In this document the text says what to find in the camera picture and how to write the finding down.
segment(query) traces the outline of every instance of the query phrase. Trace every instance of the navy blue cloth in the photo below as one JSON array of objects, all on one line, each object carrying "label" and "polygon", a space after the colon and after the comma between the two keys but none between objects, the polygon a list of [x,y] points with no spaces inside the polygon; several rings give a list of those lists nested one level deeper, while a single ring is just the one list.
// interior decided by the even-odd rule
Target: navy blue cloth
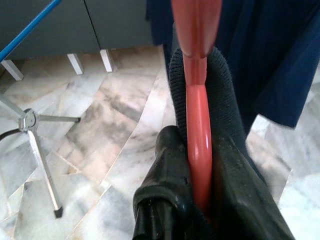
[{"label": "navy blue cloth", "polygon": [[[148,0],[156,44],[172,34],[168,2]],[[320,1],[223,0],[215,46],[230,67],[246,133],[257,114],[295,127],[320,58]]]}]

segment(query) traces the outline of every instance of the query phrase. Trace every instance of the blue pole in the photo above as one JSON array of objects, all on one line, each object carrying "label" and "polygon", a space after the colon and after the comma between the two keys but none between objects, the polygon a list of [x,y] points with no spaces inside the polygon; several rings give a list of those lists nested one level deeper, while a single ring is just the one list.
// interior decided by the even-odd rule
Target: blue pole
[{"label": "blue pole", "polygon": [[0,62],[4,60],[37,26],[37,24],[54,9],[61,0],[52,0],[2,51],[0,51]]}]

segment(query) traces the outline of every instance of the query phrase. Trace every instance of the red plastic handle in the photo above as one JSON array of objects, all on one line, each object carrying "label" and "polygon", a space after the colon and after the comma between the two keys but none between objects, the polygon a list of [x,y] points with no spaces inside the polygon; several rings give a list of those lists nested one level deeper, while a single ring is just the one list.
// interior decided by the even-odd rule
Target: red plastic handle
[{"label": "red plastic handle", "polygon": [[187,148],[193,197],[210,209],[212,176],[211,126],[205,87],[207,56],[219,25],[222,0],[171,0],[177,37],[183,52],[186,82]]}]

